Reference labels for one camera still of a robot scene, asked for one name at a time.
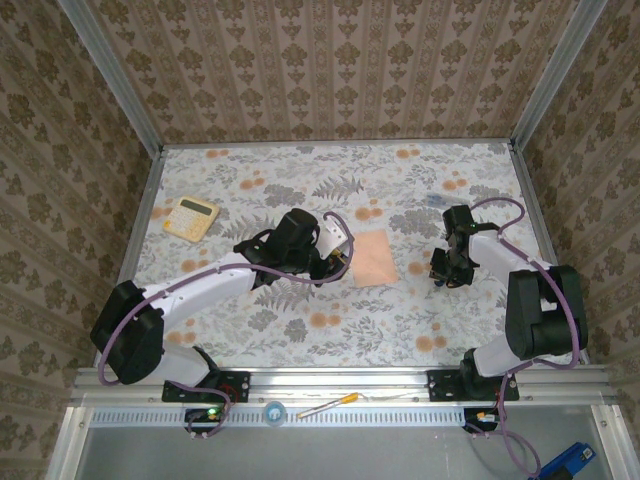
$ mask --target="calculator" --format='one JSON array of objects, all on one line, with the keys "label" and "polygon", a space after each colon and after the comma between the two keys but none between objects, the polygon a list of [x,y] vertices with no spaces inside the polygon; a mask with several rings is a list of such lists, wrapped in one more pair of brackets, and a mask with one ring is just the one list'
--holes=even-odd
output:
[{"label": "calculator", "polygon": [[215,220],[220,207],[193,197],[182,197],[163,224],[164,231],[190,242],[199,242]]}]

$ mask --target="patterned wallpaper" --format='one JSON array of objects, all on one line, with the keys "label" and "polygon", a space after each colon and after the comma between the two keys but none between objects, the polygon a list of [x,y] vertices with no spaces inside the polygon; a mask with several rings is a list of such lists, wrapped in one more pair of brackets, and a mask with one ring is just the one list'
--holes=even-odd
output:
[{"label": "patterned wallpaper", "polygon": [[2,0],[2,478],[46,472],[149,163],[57,3]]},{"label": "patterned wallpaper", "polygon": [[577,0],[89,0],[165,144],[508,137]]},{"label": "patterned wallpaper", "polygon": [[640,2],[609,0],[525,158],[640,446]]}]

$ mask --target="table surface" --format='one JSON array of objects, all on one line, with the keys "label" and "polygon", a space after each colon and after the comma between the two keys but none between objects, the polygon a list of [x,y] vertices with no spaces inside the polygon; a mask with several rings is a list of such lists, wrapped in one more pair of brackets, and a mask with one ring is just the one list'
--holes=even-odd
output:
[{"label": "table surface", "polygon": [[[293,207],[317,218],[333,210],[354,233],[386,230],[398,282],[356,288],[350,272],[321,288],[280,280],[185,319],[167,341],[200,345],[226,367],[457,364],[467,349],[504,331],[506,291],[482,268],[473,285],[458,289],[428,278],[431,252],[446,248],[443,208],[430,206],[433,194],[524,203],[503,143],[172,149],[135,280],[158,283],[206,265]],[[162,230],[184,195],[220,206],[196,244]],[[518,213],[502,203],[478,210],[476,220],[498,225]],[[507,236],[539,255],[528,215]]]}]

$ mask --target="small blue object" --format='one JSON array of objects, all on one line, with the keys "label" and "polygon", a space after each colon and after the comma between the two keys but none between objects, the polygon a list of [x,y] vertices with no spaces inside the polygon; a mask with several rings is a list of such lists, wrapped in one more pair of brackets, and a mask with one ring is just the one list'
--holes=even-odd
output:
[{"label": "small blue object", "polygon": [[576,442],[540,470],[540,480],[552,478],[574,478],[587,463],[596,457],[596,452],[588,443]]},{"label": "small blue object", "polygon": [[264,407],[264,421],[272,427],[279,427],[287,419],[287,410],[280,402],[269,402]]}]

